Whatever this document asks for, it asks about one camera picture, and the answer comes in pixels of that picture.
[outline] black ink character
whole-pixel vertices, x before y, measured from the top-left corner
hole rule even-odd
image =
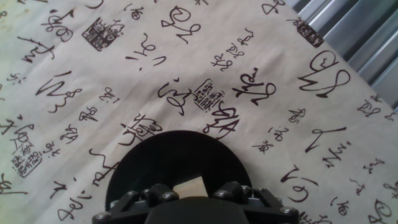
[[[246,94],[252,94],[252,95],[263,95],[265,97],[262,98],[254,98],[251,99],[250,101],[254,103],[256,106],[259,106],[259,103],[257,101],[259,100],[265,100],[268,99],[269,96],[273,95],[276,92],[276,86],[273,83],[267,83],[266,88],[264,90],[264,93],[257,93],[257,92],[250,92],[249,88],[255,87],[255,86],[264,86],[264,83],[255,83],[255,78],[256,78],[256,73],[258,69],[254,68],[254,73],[250,76],[248,74],[242,74],[241,75],[241,82],[246,84],[245,86],[242,86],[243,90],[237,89],[237,88],[232,88],[233,91],[236,91],[236,97],[238,98],[242,93]]]
[[[394,121],[394,118],[392,118],[392,115],[395,115],[395,114],[396,114],[395,112],[392,112],[390,115],[384,116],[384,118],[386,118],[387,120],[390,120],[390,121]]]
[[[54,145],[54,141],[52,141],[51,143],[47,143],[46,145],[45,145],[45,147],[48,149],[48,151],[43,151],[43,154],[46,154],[46,153],[48,153],[48,152],[51,152],[52,150],[53,150],[53,147],[54,147],[55,145]],[[59,150],[61,150],[61,149],[57,149],[57,150],[55,150],[55,151],[53,151],[53,152],[51,152],[51,156],[52,157],[55,157],[55,155],[56,154],[60,154],[59,153]]]
[[[157,96],[159,97],[159,98],[163,98],[163,96],[165,96],[165,95],[167,95],[167,94],[169,94],[169,93],[172,93],[172,92],[174,92],[173,93],[173,96],[168,96],[168,97],[166,97],[166,100],[167,100],[167,102],[169,102],[171,105],[173,105],[173,106],[175,106],[175,107],[178,107],[178,108],[180,108],[181,109],[181,111],[179,111],[179,113],[180,113],[180,115],[181,116],[184,116],[184,105],[185,105],[185,99],[186,99],[186,97],[188,97],[188,96],[190,96],[191,94],[192,94],[192,90],[191,89],[188,89],[189,91],[188,92],[186,92],[186,93],[178,93],[176,90],[169,90],[169,91],[167,91],[166,93],[164,93],[164,94],[161,94],[160,92],[165,88],[165,87],[167,87],[169,85],[169,83],[167,82],[166,84],[164,84],[158,91],[157,91]],[[176,99],[176,97],[181,97],[181,100],[180,101],[178,101],[177,99]]]
[[[93,116],[95,113],[97,113],[97,108],[92,106],[91,108],[87,107],[88,113],[82,111],[79,115],[79,121],[87,121],[87,119],[90,119],[92,121],[98,122],[97,119],[95,119]]]
[[[380,96],[378,94],[376,94],[376,96],[371,96],[371,99],[374,100],[376,103],[382,103],[382,101],[380,100]]]
[[[18,3],[21,4],[25,4],[27,0],[18,0]],[[34,0],[34,1],[38,1],[38,2],[44,2],[44,3],[49,3],[47,0]]]
[[[232,44],[232,47],[225,50],[225,52],[230,53],[231,55],[233,55],[234,58],[244,55],[244,52],[238,52],[238,48],[236,45],[234,45],[234,43],[231,43],[231,44]]]
[[[128,4],[128,5],[124,8],[123,11],[126,11],[127,8],[128,8],[129,6],[132,6],[132,3],[131,3],[131,4]],[[141,7],[140,9],[130,9],[132,19],[134,19],[134,20],[139,20],[139,18],[141,18],[141,14],[142,14],[141,10],[143,10],[143,9],[144,9],[144,7]]]
[[[57,181],[54,181],[54,183],[55,183],[55,184],[58,184],[58,186],[60,186],[60,187],[54,188],[54,193],[50,196],[50,199],[52,199],[52,197],[54,197],[54,195],[55,195],[58,191],[60,191],[60,190],[68,190],[68,189],[67,189],[67,186],[66,186],[65,184],[60,184],[60,183],[58,183]]]
[[[82,195],[84,195],[86,193],[86,191],[85,190],[83,190],[82,192],[81,192],[81,194]],[[83,200],[90,200],[90,199],[92,199],[93,197],[90,195],[90,196],[77,196],[77,198],[78,199],[83,199]],[[66,210],[64,210],[64,209],[58,209],[58,218],[60,219],[60,221],[64,221],[66,218],[70,218],[70,219],[72,219],[72,220],[74,220],[75,219],[75,217],[72,215],[72,212],[74,211],[74,210],[80,210],[80,209],[82,209],[83,208],[83,204],[82,203],[80,203],[77,199],[76,200],[74,200],[74,199],[72,199],[71,197],[69,198],[69,200],[71,201],[71,203],[69,204],[69,207],[71,208],[71,210],[70,211],[66,211]]]
[[[333,205],[333,202],[337,199],[337,197],[335,197],[331,202],[330,202],[330,206]],[[346,205],[348,204],[349,201],[346,201],[344,203],[338,203],[337,205],[339,205],[338,207],[338,213],[342,216],[347,215],[347,209],[349,209],[349,207]]]
[[[313,47],[318,48],[323,43],[322,37],[301,18],[287,19],[286,21],[293,21],[293,25],[297,27],[297,32]]]
[[[93,149],[90,149],[88,151],[88,153],[90,153],[90,155],[93,155],[93,156],[101,156],[101,157],[103,157],[102,168],[107,169],[107,171],[104,174],[101,173],[101,172],[95,172],[95,175],[94,175],[95,178],[94,178],[92,184],[98,187],[98,186],[100,186],[98,184],[98,182],[103,180],[112,170],[116,170],[116,167],[119,165],[119,162],[113,164],[113,166],[111,166],[111,167],[110,166],[106,166],[105,165],[106,156],[104,154],[95,154],[92,151],[93,151]]]
[[[266,15],[268,15],[270,12],[272,12],[272,10],[274,10],[274,12],[275,12],[276,14],[278,14],[279,11],[278,11],[278,9],[277,9],[276,7],[277,7],[277,6],[284,6],[284,5],[285,5],[285,2],[283,2],[283,0],[274,0],[274,3],[275,3],[275,5],[273,5],[273,6],[271,6],[270,4],[263,4],[263,5],[261,6],[261,7],[262,7],[262,10],[264,11],[264,13],[265,13]],[[271,7],[271,8],[269,9],[269,11],[266,11],[265,6]]]
[[[101,7],[103,3],[104,3],[104,0],[101,0],[101,3],[99,3],[96,6],[87,6],[86,5],[86,7],[89,8],[89,9],[97,9],[97,8]]]
[[[384,202],[376,199],[374,203],[374,210],[376,211],[376,214],[378,215],[379,218],[375,218],[372,215],[368,215],[369,223],[387,224],[382,221],[383,220],[382,217],[391,217],[392,215],[391,208],[388,205],[386,205]]]
[[[112,93],[112,89],[110,88],[110,87],[106,87],[105,88],[105,93],[104,93],[104,95],[103,96],[100,96],[99,98],[102,100],[102,101],[104,101],[104,98],[107,98],[107,99],[110,99],[110,100],[113,100],[113,98],[115,97],[115,95]]]
[[[284,176],[281,178],[280,182],[281,182],[281,183],[284,183],[284,182],[286,182],[286,180],[298,178],[298,177],[289,177],[289,175],[290,175],[291,173],[296,172],[296,171],[299,171],[299,170],[300,170],[300,169],[297,168],[296,165],[294,165],[294,169],[293,169],[292,171],[288,172],[286,175],[284,175]],[[310,179],[307,179],[307,178],[304,178],[304,177],[301,177],[301,179],[306,180],[306,181],[308,181],[308,182],[311,182],[311,183],[313,183],[314,185],[316,185],[317,187],[319,186],[318,183],[316,183],[316,182],[313,181],[313,180],[310,180]],[[289,199],[291,199],[291,201],[297,202],[297,203],[301,203],[301,202],[304,202],[304,201],[308,198],[309,192],[308,192],[307,189],[305,189],[305,186],[304,186],[304,185],[303,185],[302,187],[301,187],[301,186],[293,186],[292,188],[293,188],[293,190],[294,190],[295,192],[303,192],[303,191],[304,191],[304,192],[305,192],[305,196],[304,196],[303,198],[301,198],[301,199],[298,199],[298,200],[293,199],[293,198],[291,198],[291,197],[288,197]]]
[[[289,118],[289,122],[291,123],[299,123],[299,118],[303,118],[305,116],[305,108],[304,109],[298,109],[297,111],[294,110],[289,110],[289,112],[293,113],[293,116]]]
[[[50,11],[50,13],[55,13],[58,12],[55,9],[52,9]],[[46,24],[41,24],[42,26],[49,26],[45,29],[45,31],[47,32],[52,32],[54,30],[54,28],[57,28],[57,31],[55,32],[55,34],[57,35],[57,37],[61,38],[62,42],[68,42],[72,36],[73,36],[73,31],[68,29],[65,26],[61,26],[62,25],[62,20],[64,18],[66,18],[67,16],[70,16],[73,18],[73,9],[71,11],[69,11],[68,13],[66,13],[64,16],[60,17],[60,16],[50,16],[48,18],[48,22]]]
[[[372,114],[377,114],[380,113],[381,109],[380,108],[373,108],[372,110],[372,104],[368,101],[365,100],[364,105],[362,105],[360,108],[357,108],[358,111],[361,111],[362,113],[366,114],[365,116],[368,118]]]
[[[156,49],[156,46],[153,45],[153,44],[149,44],[149,45],[145,46],[144,43],[148,40],[148,35],[146,33],[144,33],[144,36],[145,36],[145,40],[143,42],[141,42],[142,52],[134,51],[134,53],[135,54],[140,54],[140,55],[143,55],[143,56],[146,57],[147,55],[145,54],[145,51],[147,50],[147,51],[151,52],[151,51]],[[157,58],[152,59],[152,61],[162,59],[160,62],[154,64],[153,66],[162,64],[166,60],[166,58],[167,58],[166,56],[161,56],[161,57],[157,57]],[[138,58],[134,58],[134,57],[130,57],[130,56],[126,56],[126,59],[138,60]]]
[[[351,182],[356,182],[356,184],[360,187],[360,189],[356,189],[356,195],[358,195],[358,196],[361,196],[361,191],[363,190],[363,189],[365,189],[365,185],[364,184],[359,184],[358,183],[358,181],[356,181],[356,180],[353,180],[353,179],[349,179],[349,181],[351,181]]]
[[[10,128],[16,128],[16,127],[17,127],[17,126],[14,125],[15,122],[14,122],[13,120],[6,119],[6,121],[9,123],[9,125],[1,125],[1,124],[0,124],[0,128],[6,128],[4,131],[1,132],[1,135],[6,134],[7,131],[8,131]]]
[[[398,181],[396,182],[395,187],[389,185],[389,184],[383,184],[383,187],[385,189],[391,189],[392,191],[394,191],[392,193],[392,198],[398,199]]]
[[[384,161],[382,161],[382,160],[380,160],[380,159],[376,159],[376,163],[375,163],[375,164],[374,164],[374,163],[371,163],[371,164],[369,165],[369,167],[363,166],[363,169],[368,169],[369,174],[372,174],[372,170],[373,170],[372,167],[378,165],[379,163],[380,163],[380,164],[385,164]]]
[[[260,152],[262,152],[264,155],[266,154],[266,151],[268,151],[268,149],[270,147],[274,147],[274,145],[273,144],[269,144],[268,141],[264,141],[262,143],[264,143],[264,144],[259,145],[259,146],[251,146],[251,147],[258,147]]]
[[[232,65],[232,61],[231,60],[227,60],[225,62],[225,60],[223,60],[223,56],[224,54],[221,54],[220,56],[216,55],[214,56],[214,59],[216,60],[216,62],[211,62],[211,64],[214,66],[220,66],[222,68],[220,68],[220,70],[223,72],[224,70],[226,70],[227,68],[229,68],[229,66]]]
[[[211,128],[218,129],[218,133],[225,131],[225,134],[217,137],[217,140],[222,139],[223,137],[227,136],[231,131],[236,131],[235,127],[238,125],[240,119],[237,119],[239,115],[236,114],[236,108],[221,108],[221,105],[224,101],[220,101],[218,103],[218,111],[212,112],[211,115],[221,118],[216,118],[213,124],[206,124],[206,127],[203,128],[203,133],[207,134],[210,132]]]
[[[318,84],[318,81],[310,79],[311,76],[322,72],[334,65],[338,62],[336,61],[336,55],[330,50],[324,50],[317,54],[310,62],[310,68],[314,72],[303,77],[298,77],[299,80],[307,82],[306,85],[300,86],[300,90],[303,91],[321,91],[328,90],[324,93],[317,93],[317,97],[320,98],[328,98],[328,94],[331,93],[336,87],[343,86],[347,84],[351,80],[351,75],[346,70],[339,70],[336,74],[335,84],[332,86],[315,86],[313,89],[309,89],[308,87]]]
[[[252,37],[254,37],[254,34],[250,30],[248,30],[248,28],[244,28],[244,30],[246,30],[248,33],[250,33],[250,35],[247,35],[243,40],[238,38],[238,42],[241,43],[241,45],[248,46],[248,44],[246,42],[249,41]]]
[[[77,133],[77,128],[71,127],[71,124],[69,124],[69,126],[65,130],[67,131],[67,133],[61,135],[60,139],[61,140],[63,140],[64,138],[70,139],[70,141],[67,142],[67,144],[73,142],[79,136]]]
[[[184,38],[185,36],[192,35],[194,32],[198,32],[200,30],[200,25],[199,24],[194,24],[189,28],[189,30],[183,29],[181,27],[177,27],[175,24],[177,22],[187,22],[191,18],[191,13],[188,12],[186,9],[183,9],[181,7],[175,6],[171,11],[170,11],[170,19],[171,22],[167,22],[162,20],[161,24],[162,27],[168,27],[172,26],[174,28],[177,28],[179,30],[189,32],[189,34],[176,34],[177,37],[181,38],[185,43],[188,44],[188,41]]]
[[[99,52],[109,47],[120,35],[123,35],[121,31],[124,28],[124,25],[118,24],[120,20],[114,20],[111,25],[106,25],[102,21],[99,17],[81,34]]]
[[[211,92],[212,89],[213,81],[208,78],[193,92],[193,101],[201,110],[205,111],[206,113],[214,108],[217,103],[225,96],[224,91]]]
[[[0,12],[0,19],[1,19],[3,16],[4,16],[4,17],[7,16],[7,11],[2,11],[2,12]]]
[[[327,168],[331,168],[331,167],[334,167],[334,166],[335,166],[332,162],[330,162],[332,159],[337,159],[337,160],[341,161],[340,156],[338,156],[337,154],[343,153],[343,150],[342,150],[342,149],[347,149],[347,147],[344,146],[342,143],[340,143],[340,146],[337,147],[337,151],[336,151],[336,152],[333,152],[333,151],[329,148],[329,152],[332,153],[332,154],[334,155],[334,157],[329,157],[329,158],[323,158],[323,159],[322,159],[322,161],[325,161],[325,162],[328,163],[328,164],[325,164],[325,166],[327,166]]]
[[[209,5],[205,0],[195,0],[195,1],[196,1],[195,5],[200,6],[200,1],[203,1],[206,5]]]
[[[15,85],[15,83],[22,84],[22,81],[25,79],[26,79],[26,77],[20,78],[20,73],[16,73],[16,74],[10,74],[10,78],[7,78],[7,81],[9,81],[9,82],[13,81],[12,84]]]
[[[125,134],[131,134],[132,139],[129,143],[119,143],[122,146],[131,146],[136,138],[140,141],[144,140],[144,137],[147,134],[154,135],[155,132],[163,131],[162,127],[157,124],[157,121],[150,118],[145,118],[145,114],[141,117],[141,114],[138,114],[134,118],[135,123],[132,126],[127,126],[125,124],[120,124],[122,127],[126,128],[126,131],[123,132]]]
[[[71,73],[72,73],[72,71],[69,71],[69,72],[66,72],[66,73],[61,74],[61,75],[54,75],[54,77],[61,77],[61,76],[64,76],[64,75],[69,75]],[[47,90],[49,90],[49,89],[51,89],[51,88],[53,88],[53,87],[56,87],[54,90],[52,90],[50,93],[48,93],[46,95],[46,96],[54,96],[54,97],[64,96],[63,97],[63,104],[55,105],[55,108],[54,108],[53,111],[48,111],[49,113],[56,113],[58,111],[58,108],[62,108],[62,107],[64,107],[67,104],[67,99],[68,98],[73,98],[77,93],[81,92],[82,89],[79,88],[79,89],[76,89],[75,91],[72,91],[72,92],[66,91],[65,93],[61,93],[61,94],[55,93],[57,90],[61,89],[62,86],[64,86],[65,82],[64,81],[60,81],[60,82],[58,82],[58,83],[56,83],[54,85],[46,87],[52,80],[53,80],[53,78],[51,78],[50,81],[48,81],[46,84],[44,84],[42,87],[40,87],[39,90],[37,90],[37,92],[36,92],[36,96],[41,94],[41,93],[43,93],[43,92],[45,92],[45,91],[47,91]]]
[[[319,134],[318,137],[314,140],[314,142],[311,143],[311,145],[309,147],[307,147],[305,149],[305,153],[308,153],[309,151],[311,151],[312,149],[315,149],[316,147],[318,147],[319,145],[313,146],[316,141],[322,136],[323,133],[332,133],[332,132],[337,132],[337,131],[345,131],[347,130],[347,127],[343,127],[343,128],[339,128],[339,129],[335,129],[335,130],[330,130],[330,131],[322,131],[321,129],[314,129],[312,131],[312,134]]]
[[[28,41],[28,42],[31,42],[31,43],[37,45],[35,48],[33,48],[33,49],[30,51],[30,55],[25,55],[25,58],[22,58],[22,60],[24,60],[24,61],[26,61],[26,62],[29,62],[29,63],[33,63],[32,59],[30,59],[30,58],[36,57],[36,54],[35,54],[35,53],[37,53],[37,54],[45,54],[45,53],[47,53],[47,52],[50,52],[50,53],[52,54],[52,57],[51,57],[52,60],[55,58],[55,55],[54,55],[54,53],[52,52],[52,50],[53,50],[54,47],[55,47],[54,45],[53,45],[52,47],[46,47],[44,44],[32,40],[32,38],[30,38],[30,39],[25,39],[25,38],[22,38],[22,37],[17,37],[17,38],[20,39],[20,40],[25,40],[25,41]]]
[[[27,195],[28,192],[11,192],[11,185],[10,181],[4,180],[4,173],[1,174],[1,181],[0,181],[0,195],[5,194],[25,194]]]
[[[282,135],[283,135],[285,132],[288,132],[288,131],[289,131],[289,129],[287,129],[287,128],[284,128],[284,130],[275,130],[275,132],[274,132],[274,135],[276,136],[276,137],[275,137],[275,140],[276,140],[276,141],[282,141],[282,140],[284,139],[284,138],[282,137]]]

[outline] black robotic claw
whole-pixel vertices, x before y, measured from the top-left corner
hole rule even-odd
[[[209,197],[179,199],[172,188],[196,177]],[[192,131],[158,134],[134,147],[111,178],[105,207],[93,224],[299,222],[296,209],[284,207],[267,189],[251,188],[231,150]]]

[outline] black round object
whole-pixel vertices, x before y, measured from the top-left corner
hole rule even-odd
[[[168,131],[152,136],[120,161],[106,193],[105,209],[126,192],[142,192],[155,184],[171,189],[201,176],[208,195],[227,182],[251,187],[242,163],[224,144],[194,131]]]

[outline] paper with writing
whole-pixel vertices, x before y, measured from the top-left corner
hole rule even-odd
[[[0,223],[91,223],[157,133],[219,139],[304,223],[396,223],[398,117],[283,0],[3,1]]]

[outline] black plastic part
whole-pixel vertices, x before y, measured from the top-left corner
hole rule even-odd
[[[267,189],[254,189],[253,190],[253,196],[255,198],[260,199],[260,201],[264,204],[266,207],[272,207],[272,208],[277,208],[280,209],[283,207],[283,205],[278,201],[277,198],[274,197],[274,195],[269,192]]]
[[[227,183],[222,186],[237,192],[237,183]],[[138,202],[139,194],[136,192],[125,194],[110,210],[110,217],[98,220],[94,216],[93,224],[298,224],[299,212],[284,214],[280,211],[282,204],[266,189],[254,190],[251,198],[260,205],[245,205],[227,200],[206,197],[189,197],[172,202],[158,204],[152,208],[145,205],[145,201]]]
[[[175,185],[201,176],[208,195],[237,181],[251,187],[244,166],[221,142],[193,131],[169,131],[142,141],[121,160],[106,193],[105,209],[125,192],[162,183]]]
[[[217,192],[220,190],[224,190],[228,192],[228,194],[224,197],[217,196]],[[221,188],[219,188],[213,195],[213,198],[226,200],[235,203],[246,203],[247,200],[244,198],[242,185],[237,182],[228,182],[225,183]]]
[[[249,224],[241,207],[233,202],[189,197],[153,208],[145,224]]]

